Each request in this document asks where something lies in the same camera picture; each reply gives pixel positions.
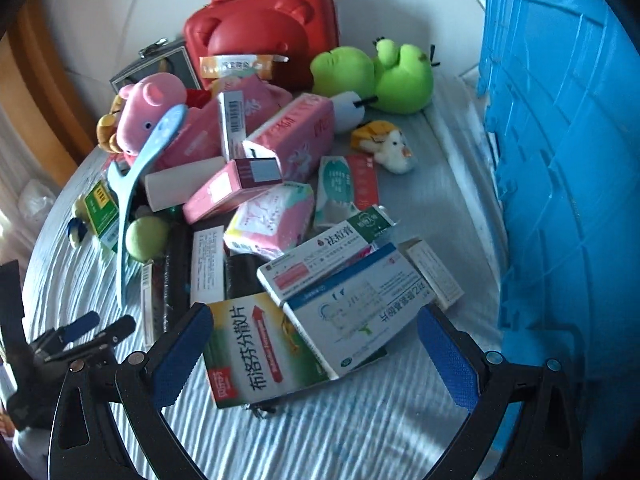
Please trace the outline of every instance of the yellow plush toy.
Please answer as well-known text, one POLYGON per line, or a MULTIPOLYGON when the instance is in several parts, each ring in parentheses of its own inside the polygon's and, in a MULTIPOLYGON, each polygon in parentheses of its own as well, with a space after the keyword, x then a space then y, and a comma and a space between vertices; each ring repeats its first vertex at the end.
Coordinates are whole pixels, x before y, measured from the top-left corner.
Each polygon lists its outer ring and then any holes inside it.
POLYGON ((403 174, 415 166, 414 154, 400 128, 388 121, 372 121, 351 133, 351 147, 371 153, 391 173, 403 174))
POLYGON ((116 142, 116 129, 120 113, 124 108, 124 99, 119 95, 113 98, 109 113, 103 115, 95 127, 95 135, 98 137, 98 146, 107 153, 122 153, 116 142))

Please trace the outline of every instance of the green and yellow box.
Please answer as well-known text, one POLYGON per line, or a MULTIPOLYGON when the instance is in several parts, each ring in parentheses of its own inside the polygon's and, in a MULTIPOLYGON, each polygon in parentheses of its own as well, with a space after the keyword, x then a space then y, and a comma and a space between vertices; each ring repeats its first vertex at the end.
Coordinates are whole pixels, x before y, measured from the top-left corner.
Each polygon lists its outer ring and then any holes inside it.
POLYGON ((118 204, 103 180, 96 182, 84 197, 91 226, 98 240, 112 251, 118 251, 118 204))

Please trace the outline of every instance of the red carrying case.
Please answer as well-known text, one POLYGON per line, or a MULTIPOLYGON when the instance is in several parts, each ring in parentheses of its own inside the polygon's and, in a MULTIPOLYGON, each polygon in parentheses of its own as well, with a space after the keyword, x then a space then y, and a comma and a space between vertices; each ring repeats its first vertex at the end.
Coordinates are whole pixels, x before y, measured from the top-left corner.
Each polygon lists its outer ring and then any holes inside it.
POLYGON ((305 90, 311 60, 338 46, 334 0, 211 0, 184 24, 184 37, 196 72, 205 56, 280 54, 289 62, 274 63, 271 83, 305 90))

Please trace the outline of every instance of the white box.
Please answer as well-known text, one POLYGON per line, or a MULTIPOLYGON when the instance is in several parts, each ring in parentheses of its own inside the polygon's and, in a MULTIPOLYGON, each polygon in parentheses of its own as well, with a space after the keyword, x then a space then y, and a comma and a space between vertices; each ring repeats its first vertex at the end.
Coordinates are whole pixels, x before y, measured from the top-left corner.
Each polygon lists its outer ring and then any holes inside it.
POLYGON ((222 226, 196 231, 191 253, 191 304, 225 299, 225 247, 222 226))
POLYGON ((284 312, 329 378, 338 379, 384 346, 435 295, 387 244, 284 304, 284 312))
POLYGON ((220 136, 222 155, 226 161, 245 158, 242 141, 246 139, 244 124, 244 94, 241 90, 220 92, 220 136))
POLYGON ((399 249, 402 254, 406 254, 436 293, 441 310, 447 310, 462 298, 463 290, 427 242, 420 238, 412 238, 400 244, 399 249))
POLYGON ((145 176, 146 199, 151 211, 187 202, 212 176, 225 167, 223 156, 190 162, 145 176))
POLYGON ((258 269, 258 279, 279 306, 294 294, 382 245, 394 222, 369 207, 258 269))

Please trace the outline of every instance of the tennis ball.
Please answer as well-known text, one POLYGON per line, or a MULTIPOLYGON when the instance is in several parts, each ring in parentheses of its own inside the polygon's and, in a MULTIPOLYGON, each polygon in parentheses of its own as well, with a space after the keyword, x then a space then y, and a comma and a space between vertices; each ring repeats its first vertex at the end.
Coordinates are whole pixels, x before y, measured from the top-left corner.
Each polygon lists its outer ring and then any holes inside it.
POLYGON ((145 216, 129 225, 125 245, 133 259, 147 263, 162 255, 168 234, 167 222, 157 216, 145 216))

